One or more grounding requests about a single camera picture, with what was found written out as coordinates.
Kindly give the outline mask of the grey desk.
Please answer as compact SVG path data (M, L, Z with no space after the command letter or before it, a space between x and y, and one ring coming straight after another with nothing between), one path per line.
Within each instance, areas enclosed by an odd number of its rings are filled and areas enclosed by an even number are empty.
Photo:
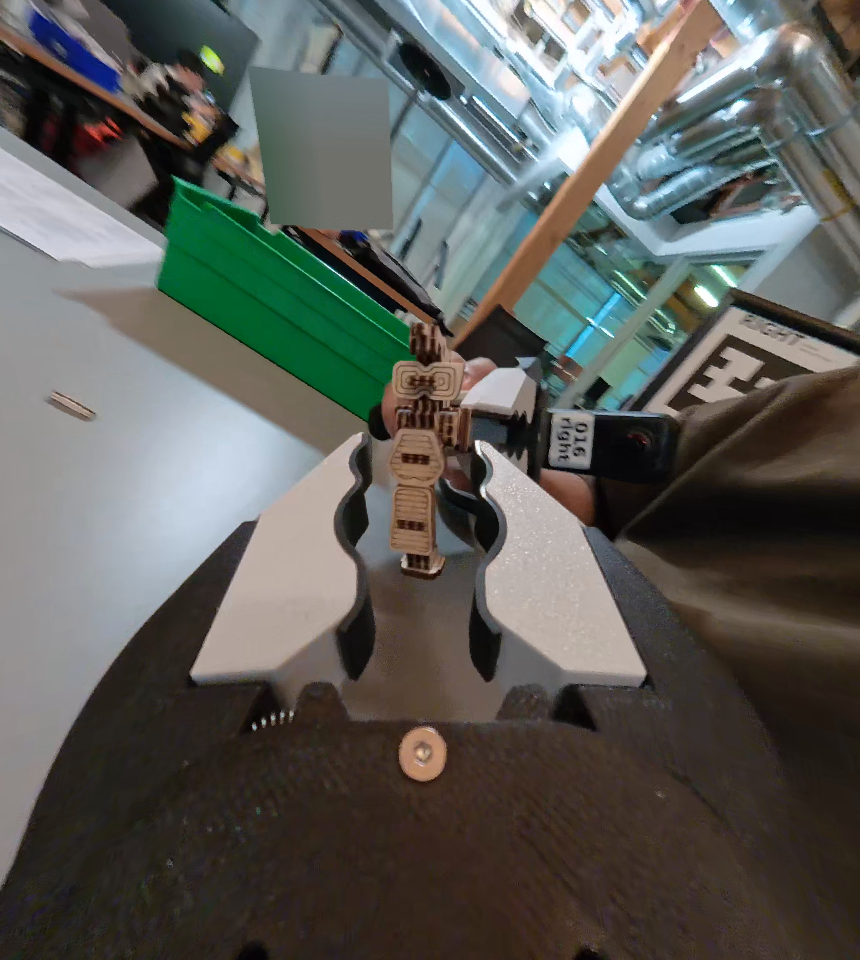
M365 420L155 287L0 231L0 887L139 628ZM47 403L59 391L84 422Z

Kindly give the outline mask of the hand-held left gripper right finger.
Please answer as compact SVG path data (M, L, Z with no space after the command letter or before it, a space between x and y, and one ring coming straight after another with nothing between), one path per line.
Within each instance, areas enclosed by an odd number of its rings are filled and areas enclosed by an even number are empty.
M639 688L647 669L586 528L489 442L472 454L478 496L469 640L501 688Z

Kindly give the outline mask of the black disc floor lamp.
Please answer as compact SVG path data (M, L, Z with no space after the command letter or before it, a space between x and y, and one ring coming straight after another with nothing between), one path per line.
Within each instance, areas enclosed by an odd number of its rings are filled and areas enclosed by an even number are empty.
M410 40L400 43L396 56L404 72L420 93L437 102L447 102L453 95L448 75L438 63L417 43Z

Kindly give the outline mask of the wooden puzzle model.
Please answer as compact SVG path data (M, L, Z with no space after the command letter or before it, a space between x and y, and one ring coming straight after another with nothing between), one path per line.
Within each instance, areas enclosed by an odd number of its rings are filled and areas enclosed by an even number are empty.
M395 483L389 545L405 575L430 581L445 566L437 550L436 485L448 457L468 450L471 414L461 408L464 363L443 331L416 323L410 351L390 382L396 432L388 461Z

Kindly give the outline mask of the green plastic bin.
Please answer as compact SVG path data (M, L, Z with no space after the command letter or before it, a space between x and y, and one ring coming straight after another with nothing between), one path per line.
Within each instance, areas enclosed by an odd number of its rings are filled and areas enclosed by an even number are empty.
M257 214L182 179L157 289L362 420L382 399L410 330Z

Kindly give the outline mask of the white paper sheet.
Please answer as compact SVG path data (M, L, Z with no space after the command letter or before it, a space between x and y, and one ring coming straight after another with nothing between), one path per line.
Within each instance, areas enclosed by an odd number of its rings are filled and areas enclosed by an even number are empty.
M157 265L162 249L0 147L0 231L59 262Z

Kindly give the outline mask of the long background wooden table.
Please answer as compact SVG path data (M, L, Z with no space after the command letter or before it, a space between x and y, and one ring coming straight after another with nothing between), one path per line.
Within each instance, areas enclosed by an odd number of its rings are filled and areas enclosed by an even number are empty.
M66 169L76 154L80 123L90 114L113 119L124 133L135 130L143 138L174 141L131 99L101 89L1 21L0 67L28 87L22 140Z

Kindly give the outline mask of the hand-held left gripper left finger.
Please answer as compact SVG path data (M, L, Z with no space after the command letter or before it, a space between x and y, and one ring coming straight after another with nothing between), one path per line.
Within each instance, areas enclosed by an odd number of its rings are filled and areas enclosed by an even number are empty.
M350 437L259 517L191 670L198 686L340 687L364 674L375 620L364 561L371 439Z

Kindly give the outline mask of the black office chair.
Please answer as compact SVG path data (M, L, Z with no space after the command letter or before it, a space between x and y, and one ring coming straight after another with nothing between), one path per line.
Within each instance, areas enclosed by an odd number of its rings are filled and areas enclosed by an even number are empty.
M497 367L515 367L519 358L543 355L548 342L502 306L496 306L458 347L466 361L485 358Z

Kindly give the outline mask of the person's olive shirt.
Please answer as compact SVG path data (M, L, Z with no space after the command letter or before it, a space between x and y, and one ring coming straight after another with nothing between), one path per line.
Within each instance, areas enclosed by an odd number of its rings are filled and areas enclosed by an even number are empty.
M860 366L677 422L669 478L599 481L600 523L769 727L814 885L860 945Z

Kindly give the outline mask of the small blue storage bin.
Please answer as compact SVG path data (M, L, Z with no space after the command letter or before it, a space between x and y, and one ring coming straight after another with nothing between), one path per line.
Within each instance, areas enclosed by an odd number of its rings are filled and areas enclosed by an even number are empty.
M57 60L81 77L111 94L121 92L122 68L100 48L78 25L69 22L68 29L56 14L43 13L36 6L27 12L31 38Z

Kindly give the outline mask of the background table with bag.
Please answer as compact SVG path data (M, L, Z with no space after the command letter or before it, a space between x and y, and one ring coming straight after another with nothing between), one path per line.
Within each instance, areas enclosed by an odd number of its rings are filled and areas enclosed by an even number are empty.
M291 225L283 226L282 232L388 312L394 315L409 314L430 323L437 322L439 311L434 304L429 300L424 304L415 294L396 289L388 280L357 262L346 251L337 252L337 241L328 239L321 243L300 227Z

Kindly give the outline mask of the black monitor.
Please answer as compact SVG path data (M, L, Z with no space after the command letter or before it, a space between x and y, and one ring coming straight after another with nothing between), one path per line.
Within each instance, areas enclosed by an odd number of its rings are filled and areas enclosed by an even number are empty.
M257 34L218 2L105 1L126 26L139 53L168 63L196 54L218 106L230 111L259 45Z

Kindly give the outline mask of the slanted wooden beam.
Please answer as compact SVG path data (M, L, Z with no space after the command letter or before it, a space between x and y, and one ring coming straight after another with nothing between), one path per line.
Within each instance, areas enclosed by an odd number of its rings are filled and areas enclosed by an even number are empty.
M634 86L610 114L580 167L556 192L474 314L452 339L453 349L484 325L497 307L510 311L518 304L618 162L641 136L652 115L683 83L698 55L724 28L723 20L708 1L683 2L682 9L683 16L675 30L653 53Z

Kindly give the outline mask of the black bag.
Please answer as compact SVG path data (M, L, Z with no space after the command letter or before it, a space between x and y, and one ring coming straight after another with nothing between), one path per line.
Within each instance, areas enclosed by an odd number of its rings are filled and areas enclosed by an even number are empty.
M376 278L386 282L397 294L404 296L434 320L442 320L443 314L430 295L418 283L407 267L399 262L366 231L323 230L321 235L341 246L357 263Z

